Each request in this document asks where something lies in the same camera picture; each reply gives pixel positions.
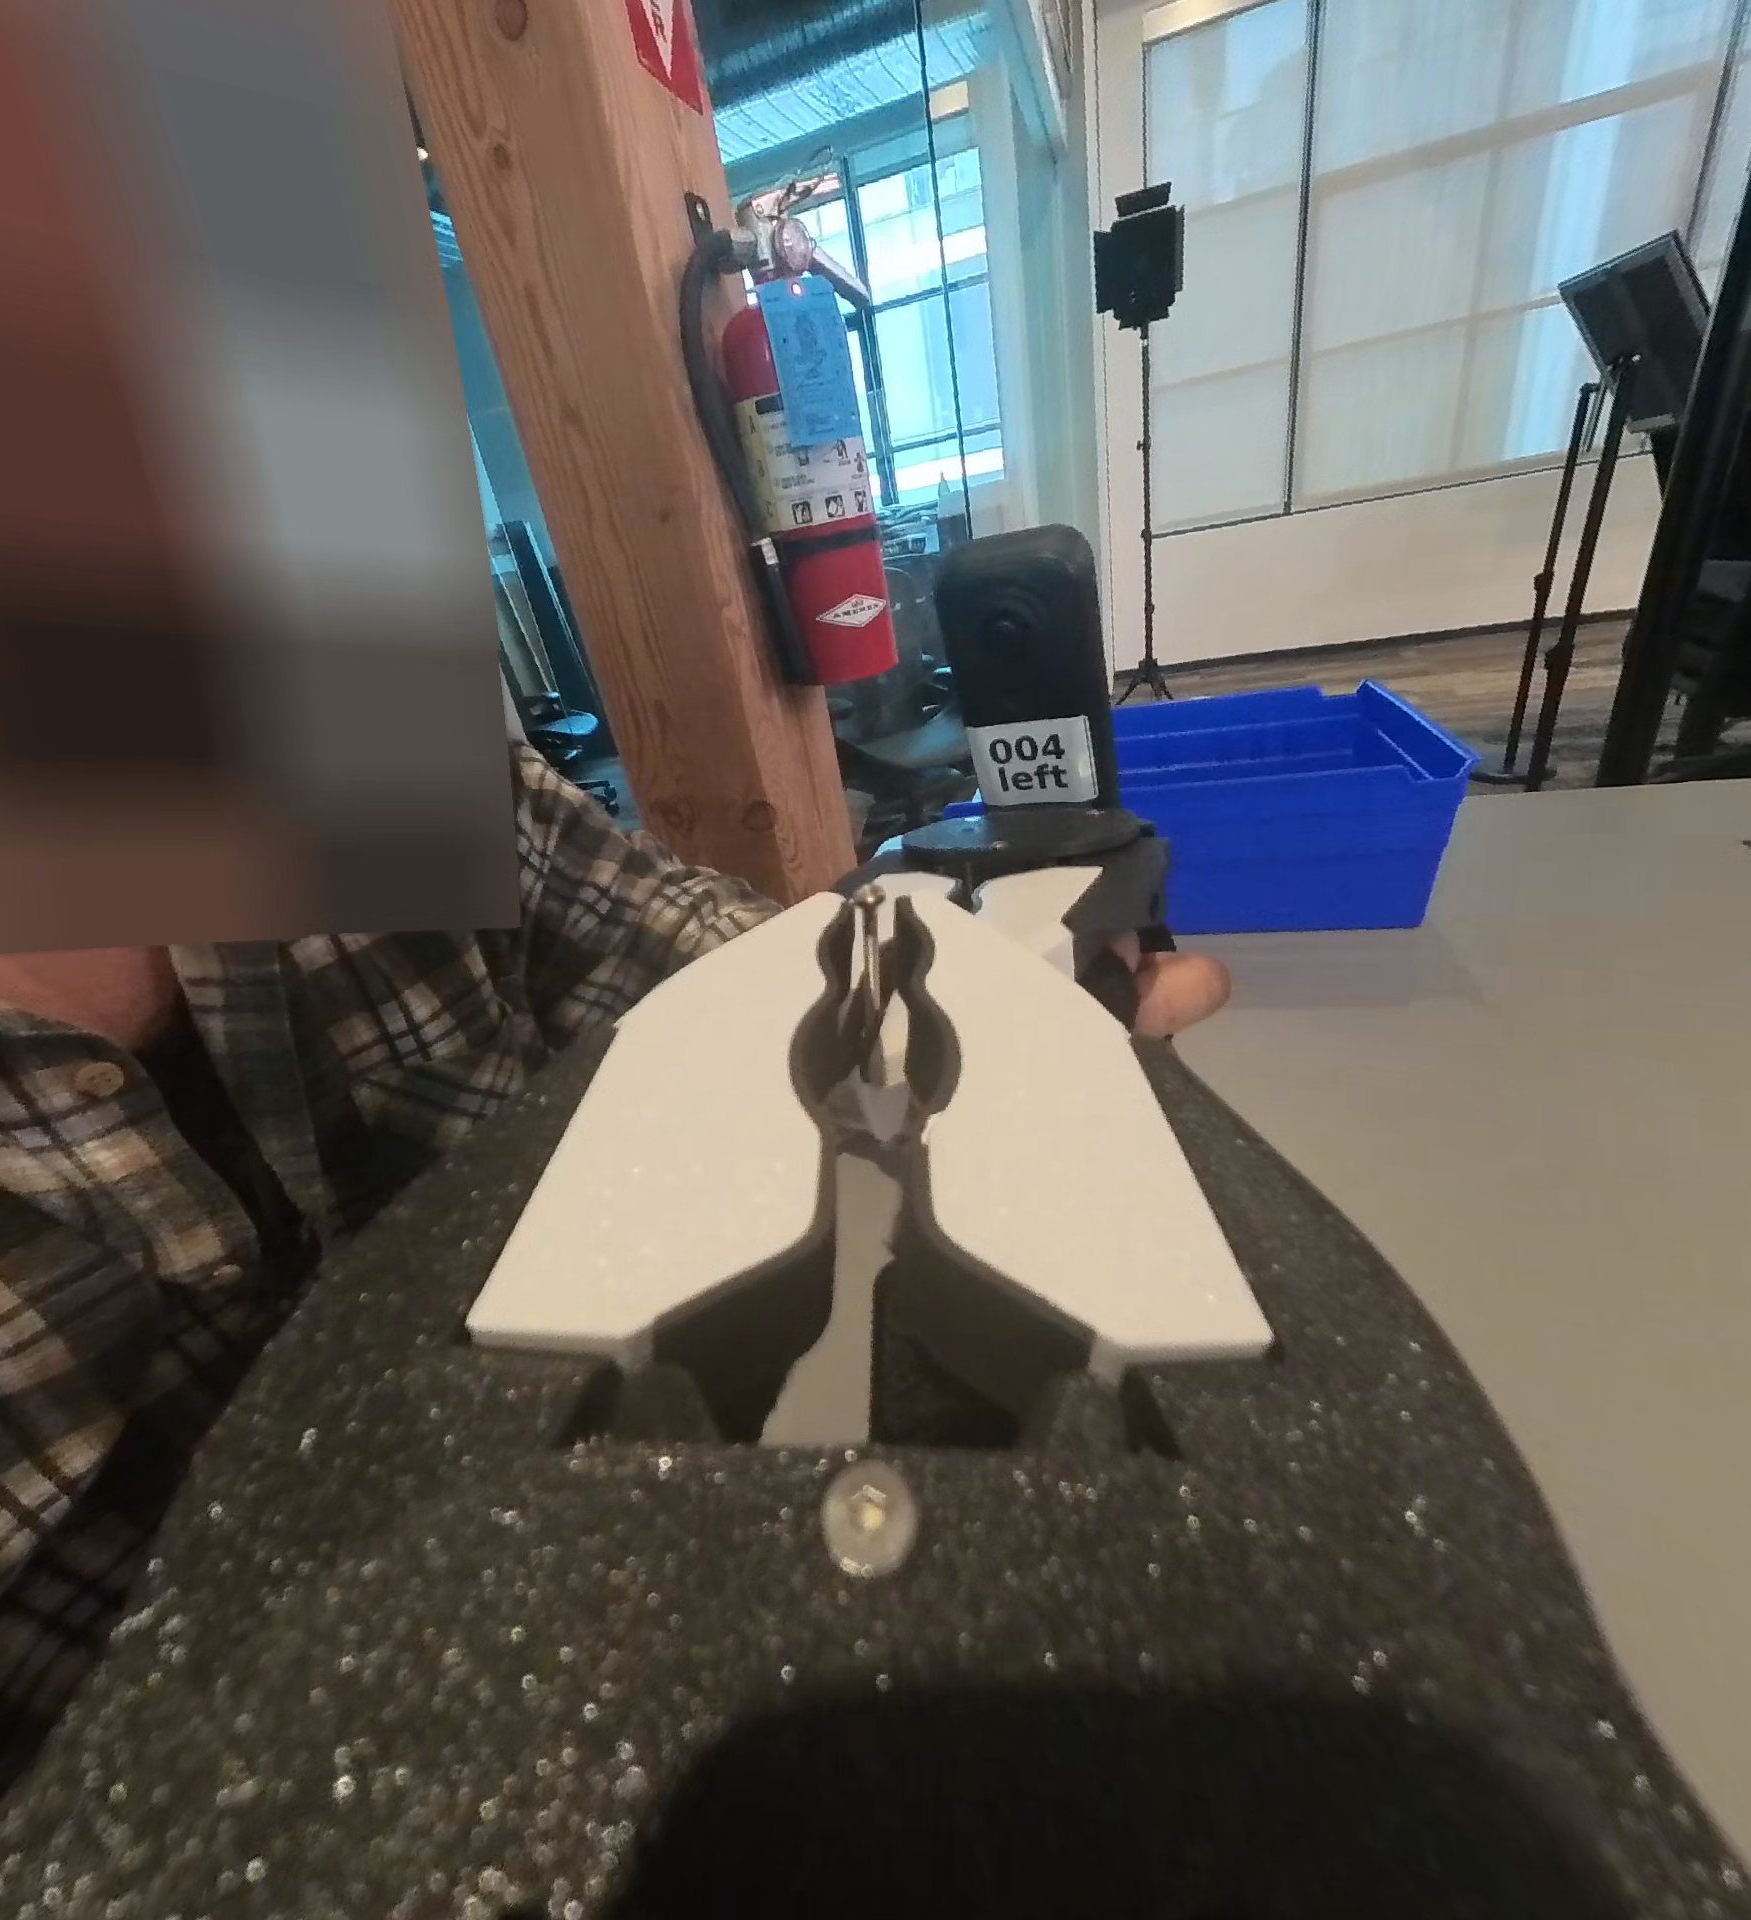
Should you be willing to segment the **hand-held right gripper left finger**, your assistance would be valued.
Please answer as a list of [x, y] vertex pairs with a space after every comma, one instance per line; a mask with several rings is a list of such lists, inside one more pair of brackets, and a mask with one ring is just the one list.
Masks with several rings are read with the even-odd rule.
[[481, 1348], [641, 1364], [719, 1293], [817, 1235], [823, 1140], [797, 1041], [835, 1031], [823, 894], [655, 987], [613, 1031], [468, 1309]]

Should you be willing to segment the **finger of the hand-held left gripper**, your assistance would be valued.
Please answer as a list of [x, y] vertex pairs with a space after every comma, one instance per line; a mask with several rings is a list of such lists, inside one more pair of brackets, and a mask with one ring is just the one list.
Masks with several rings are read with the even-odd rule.
[[975, 889], [970, 912], [1056, 972], [1078, 974], [1078, 935], [1069, 925], [1078, 902], [1079, 878], [994, 878]]

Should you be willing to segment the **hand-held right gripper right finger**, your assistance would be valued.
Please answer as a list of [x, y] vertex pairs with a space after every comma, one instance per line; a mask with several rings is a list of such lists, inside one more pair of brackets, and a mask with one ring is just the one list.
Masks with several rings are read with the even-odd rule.
[[895, 908], [907, 1225], [895, 1310], [939, 1366], [1258, 1361], [1276, 1343], [1128, 1026], [952, 900]]

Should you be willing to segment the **blue plastic bin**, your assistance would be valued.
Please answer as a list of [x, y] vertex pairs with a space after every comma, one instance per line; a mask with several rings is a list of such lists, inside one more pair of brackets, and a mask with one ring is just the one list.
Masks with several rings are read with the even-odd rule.
[[1180, 935], [1419, 925], [1478, 756], [1363, 681], [1111, 708], [958, 698], [977, 796], [921, 833], [979, 883], [1137, 856]]

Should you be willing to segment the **person's left forearm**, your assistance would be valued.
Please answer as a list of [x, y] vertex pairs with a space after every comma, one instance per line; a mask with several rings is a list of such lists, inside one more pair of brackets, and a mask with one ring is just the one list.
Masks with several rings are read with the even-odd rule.
[[534, 748], [511, 745], [511, 777], [521, 925], [509, 1003], [532, 1060], [613, 1024], [779, 912], [747, 882], [618, 826]]

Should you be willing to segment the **person's left hand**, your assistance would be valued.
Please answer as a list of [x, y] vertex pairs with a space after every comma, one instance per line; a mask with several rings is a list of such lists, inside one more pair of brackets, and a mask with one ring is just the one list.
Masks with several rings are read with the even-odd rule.
[[1140, 950], [1129, 957], [1129, 972], [1135, 991], [1131, 1033], [1137, 1039], [1174, 1041], [1219, 1014], [1233, 996], [1229, 970], [1207, 954]]

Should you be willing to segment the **red fire extinguisher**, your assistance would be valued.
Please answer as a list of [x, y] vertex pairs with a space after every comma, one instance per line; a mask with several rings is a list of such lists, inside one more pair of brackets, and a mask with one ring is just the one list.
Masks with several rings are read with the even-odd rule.
[[756, 289], [767, 278], [816, 275], [840, 295], [846, 324], [848, 311], [870, 307], [871, 297], [816, 245], [791, 200], [765, 217], [740, 208], [720, 227], [706, 200], [689, 191], [687, 216], [693, 252], [679, 282], [683, 358], [743, 535], [772, 660], [788, 685], [878, 677], [895, 666], [878, 467], [866, 430], [857, 442], [791, 446]]

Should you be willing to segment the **black light stand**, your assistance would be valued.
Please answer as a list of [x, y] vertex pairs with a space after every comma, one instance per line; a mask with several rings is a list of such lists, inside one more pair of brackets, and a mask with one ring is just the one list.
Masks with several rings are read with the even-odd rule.
[[1152, 324], [1142, 320], [1137, 324], [1137, 434], [1135, 434], [1135, 455], [1137, 455], [1137, 473], [1140, 473], [1140, 531], [1137, 542], [1142, 552], [1142, 653], [1137, 661], [1128, 670], [1114, 691], [1114, 708], [1126, 708], [1137, 698], [1146, 696], [1154, 704], [1166, 704], [1173, 699], [1168, 685], [1168, 674], [1158, 656], [1156, 643], [1156, 562], [1154, 562], [1154, 545], [1156, 545], [1156, 526], [1154, 526], [1154, 402], [1152, 402]]

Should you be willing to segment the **blue paper tag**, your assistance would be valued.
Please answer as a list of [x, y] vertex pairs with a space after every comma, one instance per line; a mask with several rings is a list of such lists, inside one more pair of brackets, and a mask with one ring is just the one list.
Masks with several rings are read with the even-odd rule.
[[863, 439], [848, 324], [835, 289], [816, 277], [767, 278], [756, 289], [767, 346], [797, 450]]

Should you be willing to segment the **wooden pillar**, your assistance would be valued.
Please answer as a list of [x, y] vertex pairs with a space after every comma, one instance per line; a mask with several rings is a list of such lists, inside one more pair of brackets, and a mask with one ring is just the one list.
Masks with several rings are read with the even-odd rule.
[[696, 22], [640, 5], [391, 5], [527, 469], [641, 819], [792, 903], [855, 866], [823, 696], [772, 661], [679, 330], [689, 196], [723, 196]]

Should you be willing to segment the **black panel stand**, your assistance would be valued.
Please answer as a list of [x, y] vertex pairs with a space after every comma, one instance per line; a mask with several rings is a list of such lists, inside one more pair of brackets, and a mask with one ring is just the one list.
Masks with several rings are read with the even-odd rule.
[[1509, 727], [1504, 738], [1501, 758], [1497, 763], [1478, 763], [1471, 774], [1471, 785], [1487, 789], [1522, 787], [1526, 780], [1520, 768], [1520, 753], [1528, 720], [1528, 708], [1541, 660], [1543, 630], [1550, 621], [1551, 598], [1559, 568], [1559, 549], [1565, 533], [1567, 514], [1573, 503], [1578, 467], [1584, 453], [1595, 443], [1604, 430], [1609, 383], [1607, 377], [1594, 377], [1582, 383], [1575, 400], [1567, 448], [1559, 466], [1559, 488], [1550, 519], [1550, 533], [1543, 547], [1541, 565], [1534, 577], [1534, 603], [1528, 621], [1522, 661], [1518, 670], [1518, 687], [1511, 704]]

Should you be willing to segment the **person's plaid shirt torso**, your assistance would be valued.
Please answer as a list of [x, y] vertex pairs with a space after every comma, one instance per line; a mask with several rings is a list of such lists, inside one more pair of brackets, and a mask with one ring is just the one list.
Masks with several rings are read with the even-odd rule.
[[181, 948], [150, 1048], [0, 1012], [0, 1799], [110, 1640], [191, 1453], [331, 1242], [518, 1092], [509, 934]]

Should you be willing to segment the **grey panel light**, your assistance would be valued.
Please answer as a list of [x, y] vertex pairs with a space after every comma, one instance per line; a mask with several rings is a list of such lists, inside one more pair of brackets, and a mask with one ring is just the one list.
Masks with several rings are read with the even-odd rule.
[[1591, 360], [1634, 370], [1628, 430], [1676, 430], [1709, 330], [1709, 301], [1678, 230], [1559, 282], [1559, 301]]

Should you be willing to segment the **black pole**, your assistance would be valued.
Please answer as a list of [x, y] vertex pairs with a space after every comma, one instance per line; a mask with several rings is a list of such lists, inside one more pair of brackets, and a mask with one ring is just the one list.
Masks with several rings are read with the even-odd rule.
[[1597, 787], [1649, 777], [1664, 708], [1674, 687], [1689, 606], [1728, 497], [1744, 416], [1751, 400], [1751, 168], [1728, 248], [1670, 479], [1623, 652]]

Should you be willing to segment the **red wall sign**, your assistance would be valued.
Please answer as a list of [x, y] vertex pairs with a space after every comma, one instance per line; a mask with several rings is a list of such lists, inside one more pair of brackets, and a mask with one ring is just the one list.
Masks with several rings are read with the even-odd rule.
[[687, 109], [706, 113], [693, 3], [625, 3], [638, 62]]

